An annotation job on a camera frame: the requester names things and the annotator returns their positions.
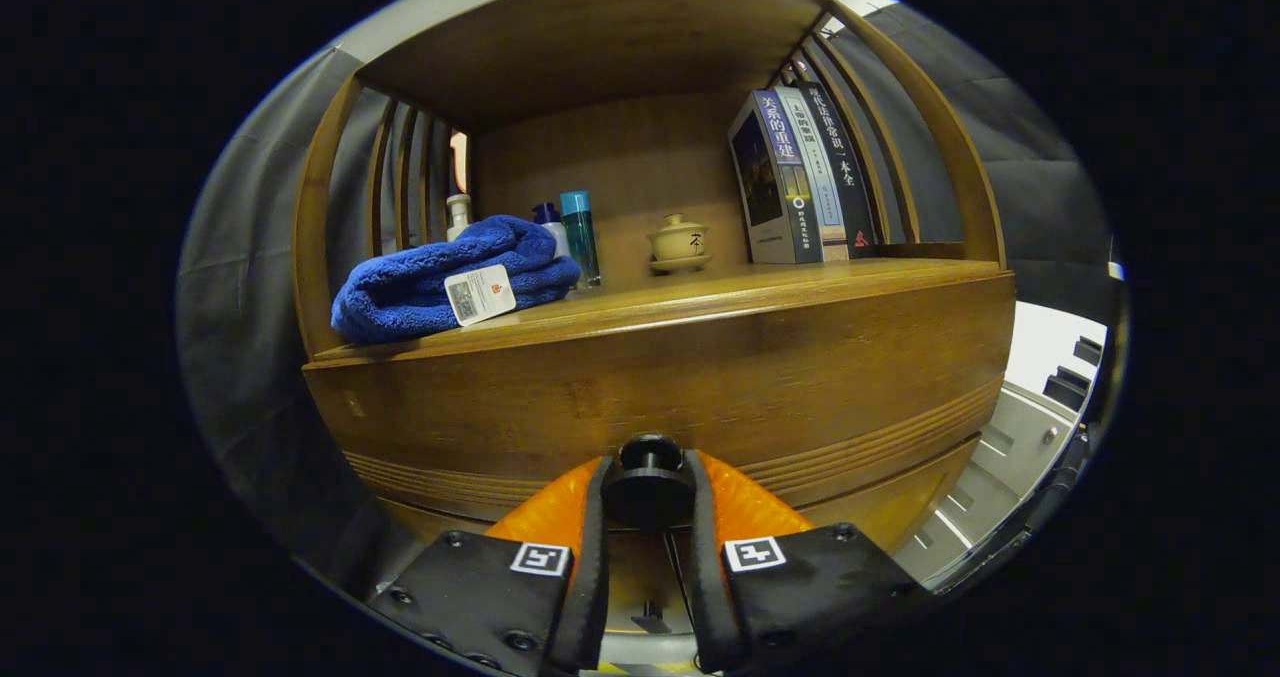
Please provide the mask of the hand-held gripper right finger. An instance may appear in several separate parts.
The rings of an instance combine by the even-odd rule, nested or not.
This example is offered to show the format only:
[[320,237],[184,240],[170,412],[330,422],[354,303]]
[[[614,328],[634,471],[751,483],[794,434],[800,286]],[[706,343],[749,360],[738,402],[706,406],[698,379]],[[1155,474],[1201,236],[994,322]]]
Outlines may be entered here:
[[849,664],[905,626],[931,591],[849,522],[814,526],[733,468],[687,449],[687,605],[705,673],[778,674]]

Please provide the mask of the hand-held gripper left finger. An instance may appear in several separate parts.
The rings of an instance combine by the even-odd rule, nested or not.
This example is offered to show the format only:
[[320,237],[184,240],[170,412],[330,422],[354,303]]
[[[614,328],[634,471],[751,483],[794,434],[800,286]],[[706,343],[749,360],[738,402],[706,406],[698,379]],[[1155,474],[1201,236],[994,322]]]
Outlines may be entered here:
[[484,534],[449,530],[369,599],[428,646],[508,676],[598,667],[609,566],[603,481],[612,459],[556,479]]

